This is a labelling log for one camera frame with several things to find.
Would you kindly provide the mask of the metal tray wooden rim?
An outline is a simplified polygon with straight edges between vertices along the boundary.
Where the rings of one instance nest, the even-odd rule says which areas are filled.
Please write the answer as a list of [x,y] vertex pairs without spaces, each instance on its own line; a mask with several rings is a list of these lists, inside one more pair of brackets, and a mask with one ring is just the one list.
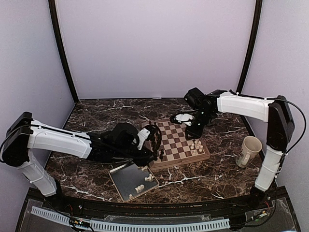
[[159,186],[159,181],[154,177],[153,182],[145,183],[145,189],[142,193],[136,194],[134,187],[136,187],[138,183],[136,183],[133,178],[134,174],[137,172],[137,168],[138,166],[135,163],[127,162],[109,171],[109,176],[120,195],[121,200],[125,203],[140,197]]

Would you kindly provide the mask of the wooden chess board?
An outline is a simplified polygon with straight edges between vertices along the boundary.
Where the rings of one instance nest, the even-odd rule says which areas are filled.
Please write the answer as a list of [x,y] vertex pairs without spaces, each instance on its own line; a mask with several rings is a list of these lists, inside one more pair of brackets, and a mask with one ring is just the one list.
[[151,170],[160,170],[172,166],[203,161],[211,157],[204,141],[198,139],[203,146],[203,152],[199,153],[196,144],[194,143],[195,139],[186,139],[184,133],[186,129],[185,124],[174,124],[171,123],[169,119],[157,120],[156,124],[162,132],[162,143],[160,149],[164,150],[164,155],[162,160],[158,158],[149,163]]

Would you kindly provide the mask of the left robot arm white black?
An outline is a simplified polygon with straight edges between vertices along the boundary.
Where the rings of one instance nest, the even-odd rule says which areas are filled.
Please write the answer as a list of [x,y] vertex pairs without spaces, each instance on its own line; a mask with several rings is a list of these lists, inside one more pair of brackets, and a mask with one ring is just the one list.
[[55,151],[98,163],[130,160],[145,166],[157,159],[161,144],[157,124],[148,123],[137,130],[129,123],[118,123],[101,134],[73,132],[45,125],[24,112],[7,130],[0,146],[0,161],[18,168],[58,211],[68,207],[60,184],[38,163],[33,149]]

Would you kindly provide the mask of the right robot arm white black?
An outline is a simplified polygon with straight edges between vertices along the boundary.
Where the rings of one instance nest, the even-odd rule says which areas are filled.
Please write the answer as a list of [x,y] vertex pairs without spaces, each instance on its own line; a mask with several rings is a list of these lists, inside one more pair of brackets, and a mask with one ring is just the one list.
[[185,136],[189,139],[199,139],[204,127],[217,113],[245,116],[267,125],[266,153],[254,184],[256,189],[267,191],[292,149],[289,143],[295,122],[290,107],[297,105],[282,95],[265,98],[220,89],[204,94],[196,87],[185,94],[184,100],[196,111],[187,122]]

